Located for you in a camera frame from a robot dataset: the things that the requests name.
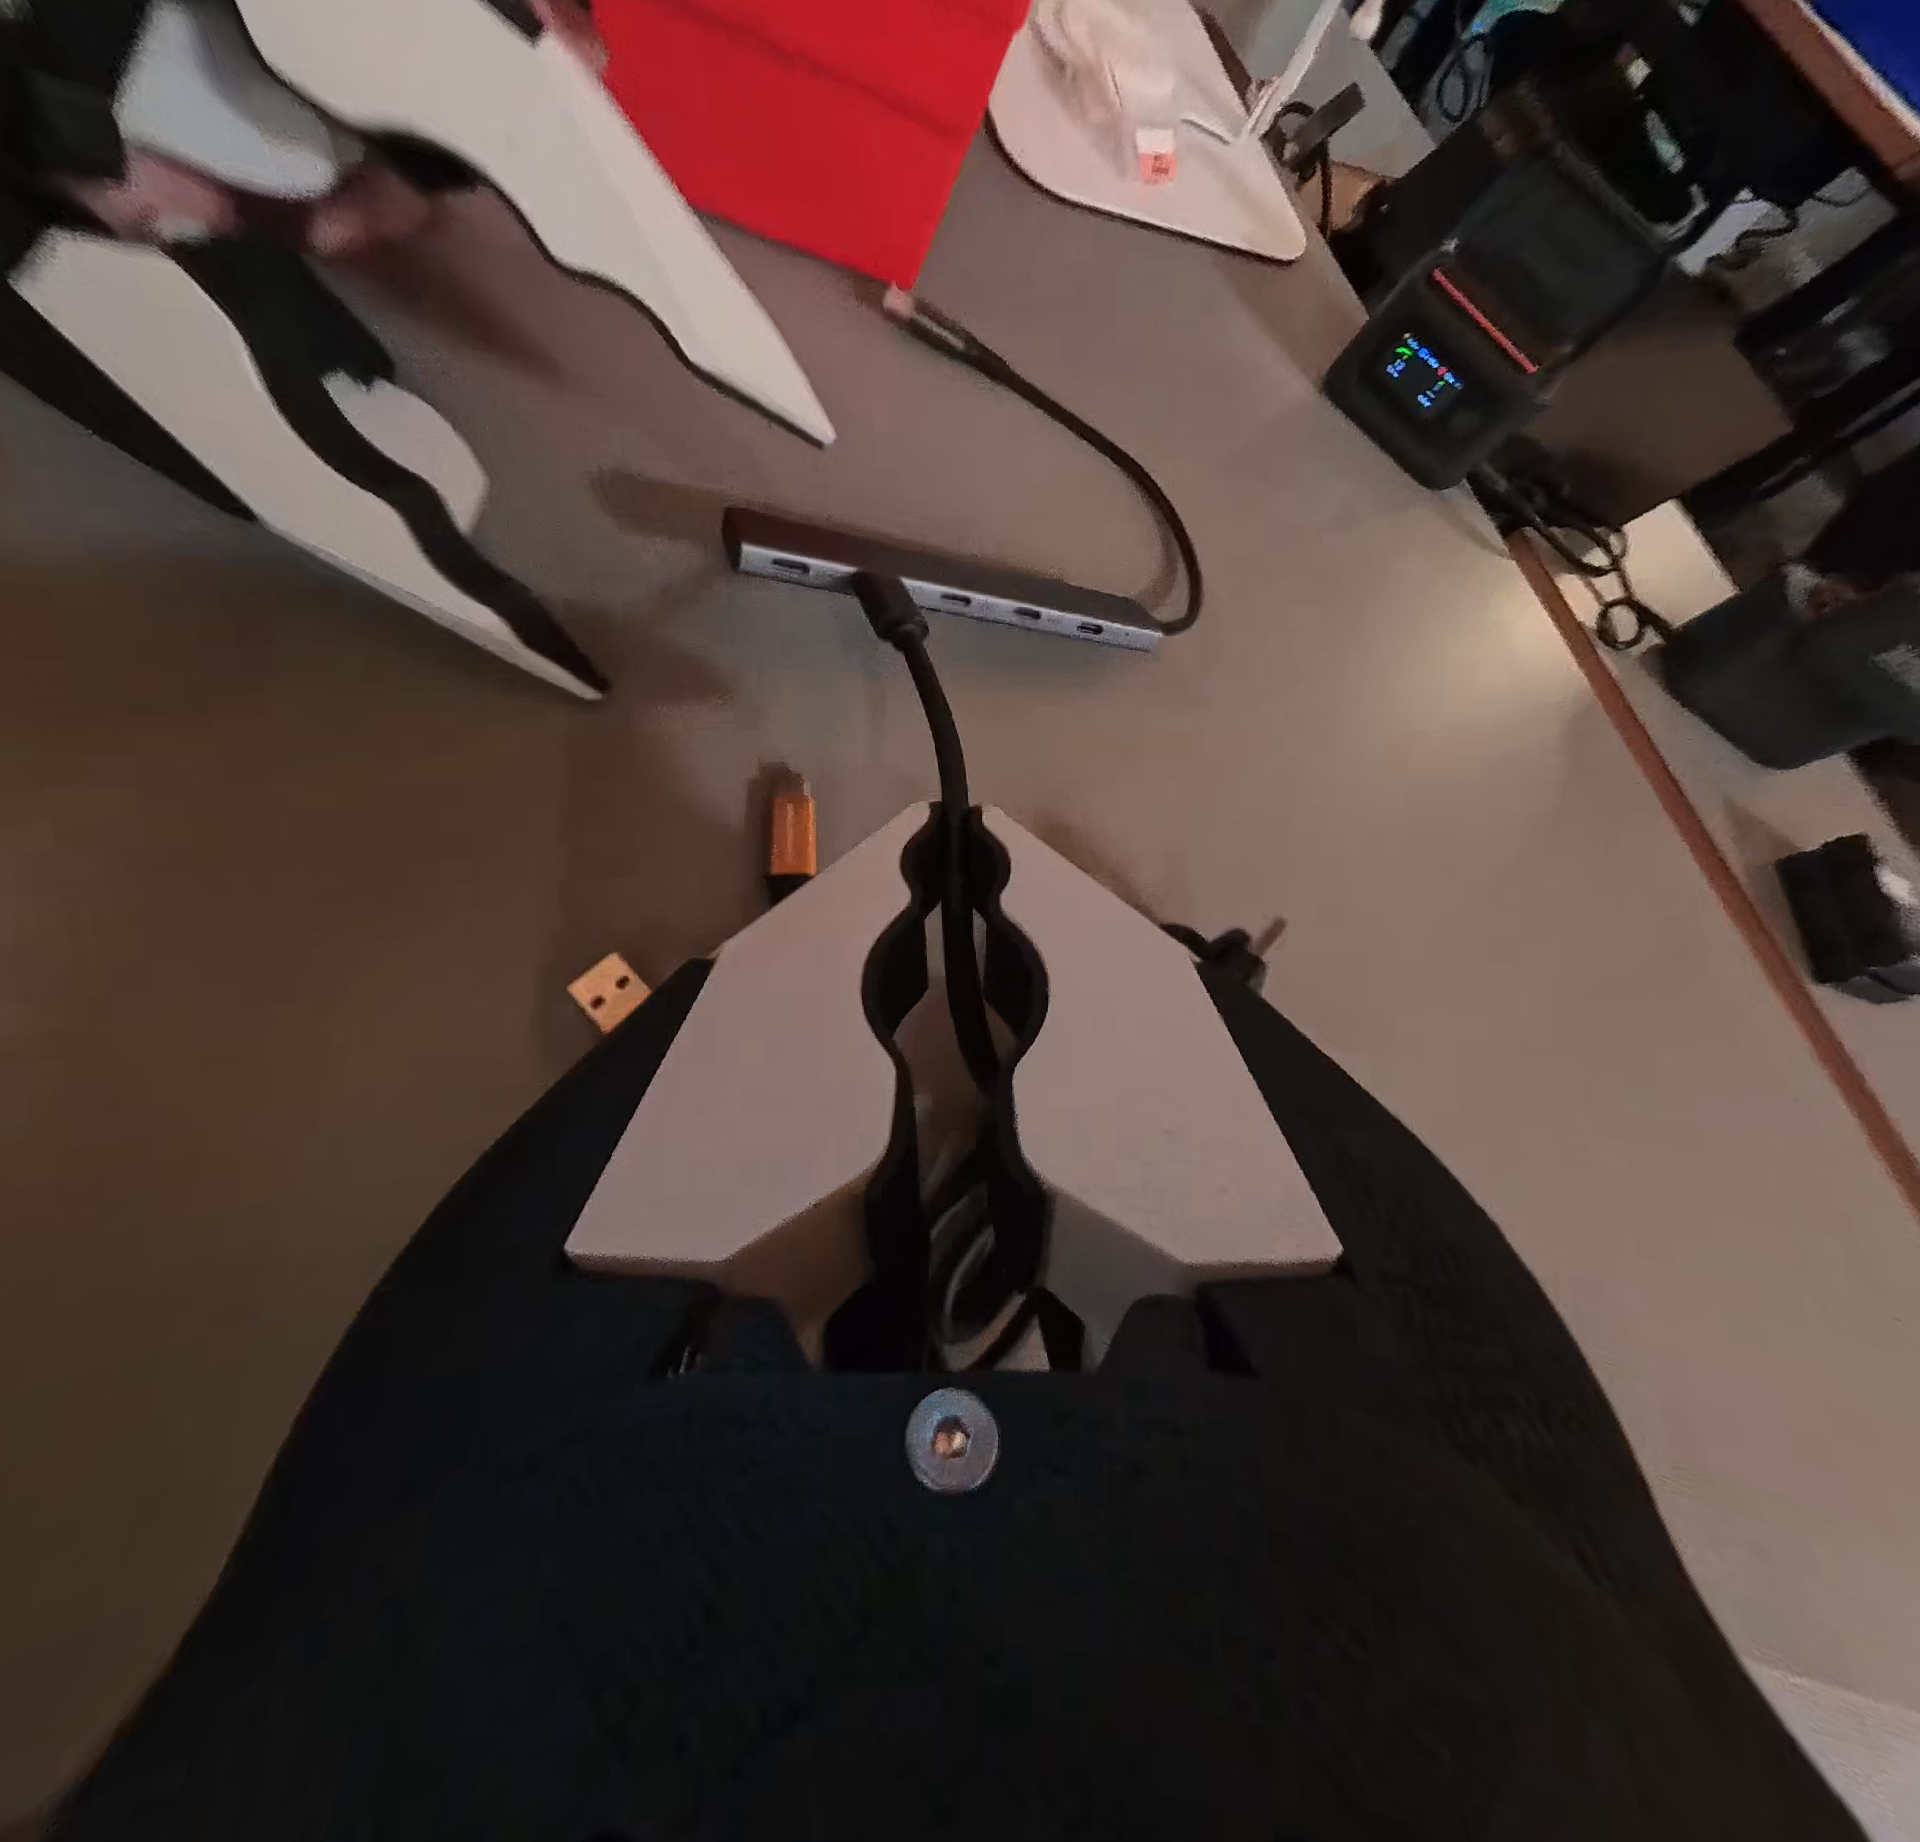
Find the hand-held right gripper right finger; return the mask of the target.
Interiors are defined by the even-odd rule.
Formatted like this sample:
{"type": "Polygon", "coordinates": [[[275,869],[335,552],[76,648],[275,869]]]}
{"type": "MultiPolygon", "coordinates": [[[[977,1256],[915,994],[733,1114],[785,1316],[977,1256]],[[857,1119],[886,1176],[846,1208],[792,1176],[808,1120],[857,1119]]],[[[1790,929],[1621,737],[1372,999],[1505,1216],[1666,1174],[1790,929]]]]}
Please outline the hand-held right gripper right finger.
{"type": "Polygon", "coordinates": [[[1046,1201],[1043,1289],[1098,1361],[1146,1297],[1322,1278],[1340,1240],[1197,957],[999,807],[999,909],[1043,968],[1012,1068],[1021,1155],[1046,1201]]]}

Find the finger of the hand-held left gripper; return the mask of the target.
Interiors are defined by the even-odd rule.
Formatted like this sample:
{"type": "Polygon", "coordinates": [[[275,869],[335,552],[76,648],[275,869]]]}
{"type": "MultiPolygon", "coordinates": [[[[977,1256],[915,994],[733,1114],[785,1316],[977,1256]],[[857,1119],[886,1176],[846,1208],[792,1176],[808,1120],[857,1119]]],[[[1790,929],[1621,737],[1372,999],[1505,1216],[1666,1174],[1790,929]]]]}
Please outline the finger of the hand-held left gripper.
{"type": "Polygon", "coordinates": [[[588,702],[608,680],[474,542],[488,479],[385,348],[277,249],[47,230],[9,272],[9,370],[140,462],[588,702]]]}
{"type": "Polygon", "coordinates": [[[602,81],[487,0],[232,0],[293,92],[441,150],[579,280],[643,309],[710,385],[815,445],[835,428],[792,349],[602,81]]]}

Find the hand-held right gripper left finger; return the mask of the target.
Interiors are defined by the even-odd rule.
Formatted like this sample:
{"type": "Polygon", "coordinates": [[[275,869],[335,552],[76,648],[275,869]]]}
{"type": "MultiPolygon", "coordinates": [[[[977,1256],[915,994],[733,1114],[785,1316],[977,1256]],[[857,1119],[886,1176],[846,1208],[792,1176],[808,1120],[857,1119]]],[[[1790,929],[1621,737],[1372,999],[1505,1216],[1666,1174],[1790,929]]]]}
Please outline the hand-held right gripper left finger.
{"type": "Polygon", "coordinates": [[[872,1278],[868,1194],[920,1227],[915,1060],[936,807],[725,943],[571,1230],[586,1273],[775,1302],[811,1362],[872,1278]]]}

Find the red plastic bin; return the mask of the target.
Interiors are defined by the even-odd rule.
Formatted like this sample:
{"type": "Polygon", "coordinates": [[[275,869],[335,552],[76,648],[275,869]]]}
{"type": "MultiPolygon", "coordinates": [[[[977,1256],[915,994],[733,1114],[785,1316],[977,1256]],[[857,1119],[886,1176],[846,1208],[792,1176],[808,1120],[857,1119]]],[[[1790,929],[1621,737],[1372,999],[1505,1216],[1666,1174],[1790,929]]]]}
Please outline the red plastic bin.
{"type": "Polygon", "coordinates": [[[590,0],[607,86],[701,215],[918,280],[1032,0],[590,0]]]}

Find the grey usb hub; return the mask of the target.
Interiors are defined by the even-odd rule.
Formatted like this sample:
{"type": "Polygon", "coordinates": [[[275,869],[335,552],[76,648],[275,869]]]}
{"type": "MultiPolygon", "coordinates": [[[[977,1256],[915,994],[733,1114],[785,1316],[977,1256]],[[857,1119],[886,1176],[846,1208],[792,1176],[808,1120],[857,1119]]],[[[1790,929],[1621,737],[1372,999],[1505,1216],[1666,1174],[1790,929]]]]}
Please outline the grey usb hub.
{"type": "Polygon", "coordinates": [[[1155,654],[1171,637],[1130,595],[1010,563],[920,550],[747,507],[725,509],[721,534],[726,559],[742,576],[835,595],[855,595],[860,583],[874,580],[897,589],[925,614],[1133,654],[1155,654]]]}

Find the orange usb-a plug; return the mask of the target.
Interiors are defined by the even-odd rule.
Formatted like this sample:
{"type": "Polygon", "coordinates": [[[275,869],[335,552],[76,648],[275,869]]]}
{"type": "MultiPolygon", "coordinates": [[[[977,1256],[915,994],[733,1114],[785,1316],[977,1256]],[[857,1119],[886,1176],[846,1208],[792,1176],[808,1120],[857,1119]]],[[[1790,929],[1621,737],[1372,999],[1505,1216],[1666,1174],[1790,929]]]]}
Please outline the orange usb-a plug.
{"type": "Polygon", "coordinates": [[[648,1003],[652,988],[622,954],[608,952],[565,983],[565,994],[608,1037],[648,1003]]]}

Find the person's left hand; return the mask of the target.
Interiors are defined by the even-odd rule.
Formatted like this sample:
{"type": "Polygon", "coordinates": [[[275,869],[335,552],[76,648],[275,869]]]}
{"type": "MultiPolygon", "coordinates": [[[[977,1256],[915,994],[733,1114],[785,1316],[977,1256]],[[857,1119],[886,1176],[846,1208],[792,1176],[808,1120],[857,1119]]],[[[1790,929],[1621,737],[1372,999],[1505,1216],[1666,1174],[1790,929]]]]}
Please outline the person's left hand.
{"type": "Polygon", "coordinates": [[[257,239],[336,259],[426,230],[429,198],[384,165],[358,167],[320,198],[270,198],[135,150],[117,180],[53,176],[61,198],[127,243],[175,249],[257,239]]]}

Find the white lamp base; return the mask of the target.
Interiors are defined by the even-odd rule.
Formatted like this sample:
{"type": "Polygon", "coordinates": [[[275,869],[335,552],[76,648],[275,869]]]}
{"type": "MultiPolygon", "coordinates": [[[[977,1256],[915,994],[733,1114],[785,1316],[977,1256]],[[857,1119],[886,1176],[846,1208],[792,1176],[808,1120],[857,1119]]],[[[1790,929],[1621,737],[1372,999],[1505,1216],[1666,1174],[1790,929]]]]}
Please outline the white lamp base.
{"type": "Polygon", "coordinates": [[[1294,189],[1263,136],[1298,95],[1352,0],[1317,0],[1275,76],[1237,80],[1190,0],[1032,0],[993,86],[987,126],[1046,194],[1120,222],[1288,266],[1308,246],[1294,189]],[[1136,126],[1175,126],[1178,172],[1145,189],[1136,126]]]}

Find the black box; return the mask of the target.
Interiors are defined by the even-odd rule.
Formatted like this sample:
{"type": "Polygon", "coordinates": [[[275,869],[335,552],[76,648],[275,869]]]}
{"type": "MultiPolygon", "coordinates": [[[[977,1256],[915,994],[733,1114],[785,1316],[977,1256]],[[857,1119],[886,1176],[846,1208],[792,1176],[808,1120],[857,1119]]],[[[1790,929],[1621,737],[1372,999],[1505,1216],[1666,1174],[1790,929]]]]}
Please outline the black box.
{"type": "Polygon", "coordinates": [[[1773,865],[1812,983],[1868,1005],[1917,999],[1917,889],[1854,831],[1773,865]]]}

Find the dark grey bag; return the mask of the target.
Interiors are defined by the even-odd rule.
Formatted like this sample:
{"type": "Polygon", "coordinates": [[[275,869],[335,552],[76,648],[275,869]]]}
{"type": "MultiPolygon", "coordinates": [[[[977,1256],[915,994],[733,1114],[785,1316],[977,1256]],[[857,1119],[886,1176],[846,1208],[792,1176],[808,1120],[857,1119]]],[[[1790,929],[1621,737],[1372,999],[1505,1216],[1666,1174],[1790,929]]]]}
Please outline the dark grey bag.
{"type": "Polygon", "coordinates": [[[1916,574],[1861,589],[1790,563],[1670,629],[1653,662],[1674,702],[1764,768],[1917,746],[1916,574]]]}

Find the black portable power station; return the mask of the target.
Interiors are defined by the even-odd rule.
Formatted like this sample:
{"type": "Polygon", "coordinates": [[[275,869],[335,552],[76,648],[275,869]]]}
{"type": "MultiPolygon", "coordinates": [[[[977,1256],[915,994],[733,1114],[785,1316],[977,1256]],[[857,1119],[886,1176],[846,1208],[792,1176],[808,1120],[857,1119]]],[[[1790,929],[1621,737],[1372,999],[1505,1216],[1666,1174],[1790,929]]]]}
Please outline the black portable power station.
{"type": "Polygon", "coordinates": [[[1668,263],[1566,144],[1502,155],[1473,131],[1365,198],[1336,254],[1365,316],[1322,394],[1430,491],[1490,465],[1668,263]]]}

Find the black clamp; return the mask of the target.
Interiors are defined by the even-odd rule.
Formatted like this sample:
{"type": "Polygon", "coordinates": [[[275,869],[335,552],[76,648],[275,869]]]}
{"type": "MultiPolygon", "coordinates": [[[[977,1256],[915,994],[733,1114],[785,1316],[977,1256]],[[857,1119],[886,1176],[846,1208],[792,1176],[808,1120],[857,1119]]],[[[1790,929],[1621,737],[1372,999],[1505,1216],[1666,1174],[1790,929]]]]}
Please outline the black clamp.
{"type": "Polygon", "coordinates": [[[1263,144],[1294,182],[1308,182],[1321,165],[1331,161],[1332,138],[1352,124],[1362,108],[1359,83],[1340,87],[1317,104],[1301,99],[1283,100],[1267,126],[1263,144]]]}

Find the wooden desk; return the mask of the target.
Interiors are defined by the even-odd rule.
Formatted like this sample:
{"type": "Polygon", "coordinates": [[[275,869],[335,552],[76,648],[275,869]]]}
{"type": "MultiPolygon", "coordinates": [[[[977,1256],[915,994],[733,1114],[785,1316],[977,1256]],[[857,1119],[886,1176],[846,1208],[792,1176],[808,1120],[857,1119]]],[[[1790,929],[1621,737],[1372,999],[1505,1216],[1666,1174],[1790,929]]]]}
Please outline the wooden desk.
{"type": "Polygon", "coordinates": [[[1917,189],[1917,112],[1809,0],[1733,0],[1898,189],[1917,189]]]}

